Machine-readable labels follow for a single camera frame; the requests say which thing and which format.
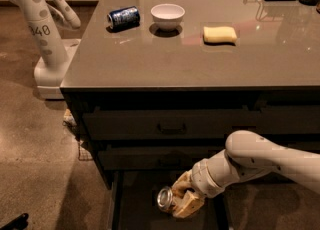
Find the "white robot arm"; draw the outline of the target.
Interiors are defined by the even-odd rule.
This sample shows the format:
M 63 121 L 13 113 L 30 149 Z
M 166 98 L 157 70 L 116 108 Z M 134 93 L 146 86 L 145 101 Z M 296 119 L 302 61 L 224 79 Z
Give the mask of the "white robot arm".
M 225 188 L 265 176 L 280 174 L 320 193 L 320 155 L 277 145 L 246 130 L 227 137 L 225 149 L 195 163 L 172 186 L 173 216 L 186 218 L 198 211 L 207 198 Z

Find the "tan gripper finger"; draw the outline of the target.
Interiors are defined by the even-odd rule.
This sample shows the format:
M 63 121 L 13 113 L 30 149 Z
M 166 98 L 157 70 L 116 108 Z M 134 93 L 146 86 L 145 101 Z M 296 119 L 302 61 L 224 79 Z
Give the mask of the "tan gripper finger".
M 205 202 L 205 198 L 187 190 L 183 197 L 173 196 L 172 215 L 175 218 L 187 218 L 197 212 Z
M 185 171 L 171 187 L 173 195 L 178 198 L 183 198 L 192 189 L 191 172 Z

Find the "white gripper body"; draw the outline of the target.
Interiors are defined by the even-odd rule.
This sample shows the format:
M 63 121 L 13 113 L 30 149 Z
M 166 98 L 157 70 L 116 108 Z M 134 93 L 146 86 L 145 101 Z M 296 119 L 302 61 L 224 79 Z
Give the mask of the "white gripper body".
M 192 186 L 191 172 L 184 172 L 172 186 L 175 208 L 201 208 L 204 198 Z

